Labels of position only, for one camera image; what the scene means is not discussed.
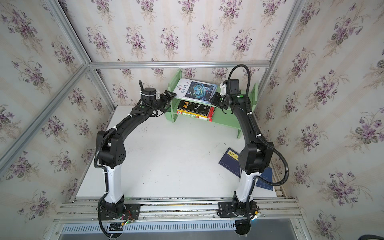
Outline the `white science youth magazine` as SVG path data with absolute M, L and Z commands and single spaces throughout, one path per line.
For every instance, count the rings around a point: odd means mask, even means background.
M 173 93 L 180 100 L 192 101 L 199 104 L 210 104 L 210 99 L 217 91 L 217 85 L 190 79 L 180 79 Z

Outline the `black book yellow title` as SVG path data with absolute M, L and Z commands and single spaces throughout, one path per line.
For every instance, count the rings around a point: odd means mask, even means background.
M 185 100 L 181 100 L 177 110 L 179 112 L 185 112 L 185 113 L 190 113 L 198 116 L 203 116 L 203 117 L 212 117 L 214 114 L 214 108 L 208 105 L 204 104 L 199 104 L 199 103 L 194 103 L 194 102 L 189 102 Z

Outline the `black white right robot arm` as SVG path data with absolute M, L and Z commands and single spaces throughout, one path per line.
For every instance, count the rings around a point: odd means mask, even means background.
M 247 88 L 244 94 L 241 93 L 239 80 L 232 78 L 232 74 L 238 68 L 244 68 L 247 73 Z M 267 141 L 257 124 L 249 97 L 250 86 L 251 71 L 246 65 L 239 64 L 230 71 L 228 79 L 221 83 L 221 92 L 215 93 L 210 100 L 212 105 L 221 110 L 231 109 L 244 136 L 245 146 L 239 153 L 240 183 L 234 193 L 232 203 L 233 214 L 239 218 L 247 218 L 246 221 L 241 220 L 240 223 L 250 223 L 251 219 L 259 213 L 257 204 L 252 200 L 257 182 L 277 187 L 285 184 L 290 175 L 287 160 L 272 142 Z M 279 157 L 285 168 L 283 178 L 275 183 L 262 178 L 262 173 L 265 168 L 269 167 L 273 155 Z

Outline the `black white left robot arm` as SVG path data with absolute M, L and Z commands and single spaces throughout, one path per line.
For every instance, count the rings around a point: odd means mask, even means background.
M 105 193 L 98 201 L 98 221 L 106 216 L 113 220 L 121 220 L 128 209 L 124 205 L 122 190 L 121 165 L 127 157 L 124 142 L 139 125 L 149 118 L 157 118 L 171 106 L 171 101 L 177 94 L 166 90 L 158 95 L 155 88 L 145 88 L 140 85 L 140 100 L 131 112 L 118 124 L 97 134 L 94 167 L 103 170 Z

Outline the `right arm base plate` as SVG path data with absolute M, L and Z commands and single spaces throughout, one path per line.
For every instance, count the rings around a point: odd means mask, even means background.
M 252 219 L 260 212 L 256 202 L 250 201 L 247 207 L 246 203 L 237 202 L 219 202 L 217 215 L 220 218 L 245 218 L 246 214 Z

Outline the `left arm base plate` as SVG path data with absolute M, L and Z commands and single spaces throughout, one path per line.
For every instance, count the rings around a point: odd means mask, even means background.
M 141 210 L 140 204 L 110 204 L 102 202 L 97 211 L 102 221 L 138 220 Z

